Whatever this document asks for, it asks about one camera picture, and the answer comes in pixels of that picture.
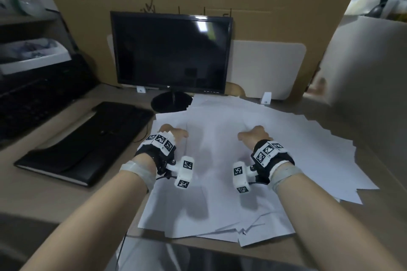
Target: wooden desk surface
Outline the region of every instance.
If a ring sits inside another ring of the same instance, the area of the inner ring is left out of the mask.
[[[140,94],[133,89],[121,90],[107,85],[99,85],[90,91],[84,99],[75,102],[30,134],[2,150],[0,152],[0,212],[46,222],[62,222],[114,176],[122,163],[133,157],[139,144],[130,144],[104,177],[92,188],[84,188],[18,169],[13,166],[13,162],[29,150],[57,135],[102,101],[129,103],[150,108],[151,99],[159,93],[158,90],[151,90],[147,94]],[[342,118],[334,114],[329,107],[309,99],[303,99],[299,104],[276,103],[272,107],[286,112],[303,114],[308,120],[316,120],[323,128],[331,130],[333,135],[354,141],[354,145],[357,147],[356,163],[379,186],[380,190],[358,191],[364,203],[363,206],[349,202],[341,202],[341,204],[363,222],[407,267],[407,256],[404,254],[407,248],[407,192],[363,143],[357,132],[352,130]],[[145,134],[146,129],[141,131],[135,141],[143,138]],[[146,201],[147,197],[130,226],[130,236],[308,267],[315,266],[296,235],[279,237],[241,248],[237,243],[197,237],[168,239],[164,237],[162,232],[139,229],[137,224]]]

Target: wrist-mounted device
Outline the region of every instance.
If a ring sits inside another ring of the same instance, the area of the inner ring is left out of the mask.
[[[251,158],[254,164],[246,166],[244,162],[233,164],[233,186],[239,193],[250,192],[253,183],[269,184],[272,174],[276,169],[287,162],[295,165],[288,151],[278,142],[273,140],[260,140],[254,147]],[[250,177],[256,181],[249,182]]]
[[[141,153],[148,154],[157,167],[156,180],[161,178],[175,178],[174,185],[181,189],[186,189],[192,180],[194,159],[190,156],[183,156],[177,163],[174,158],[176,150],[175,138],[171,132],[159,132],[150,135],[141,143],[134,156]]]

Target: monitor base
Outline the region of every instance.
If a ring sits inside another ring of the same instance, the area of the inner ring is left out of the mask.
[[[180,112],[191,105],[192,97],[184,92],[169,91],[159,94],[151,101],[151,108],[158,113]]]

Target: stack of paper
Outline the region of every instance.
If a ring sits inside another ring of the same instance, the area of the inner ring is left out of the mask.
[[[296,165],[337,200],[361,203],[357,189],[377,189],[355,164],[352,141],[301,115],[236,97],[197,94],[186,111],[157,114],[151,132],[165,123],[189,132],[177,146],[176,160],[183,155],[195,159],[188,189],[176,188],[174,179],[158,180],[140,219],[140,228],[164,231],[166,237],[199,236],[245,246],[294,233],[268,186],[253,184],[246,194],[233,187],[233,163],[253,163],[237,134],[256,125],[263,125],[290,151]]]

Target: forearm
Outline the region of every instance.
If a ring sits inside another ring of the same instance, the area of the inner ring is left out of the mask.
[[[145,154],[135,160],[155,169]],[[103,270],[146,192],[138,175],[120,171],[48,237],[22,270]]]
[[[321,269],[404,270],[357,219],[304,174],[283,180],[277,194]]]

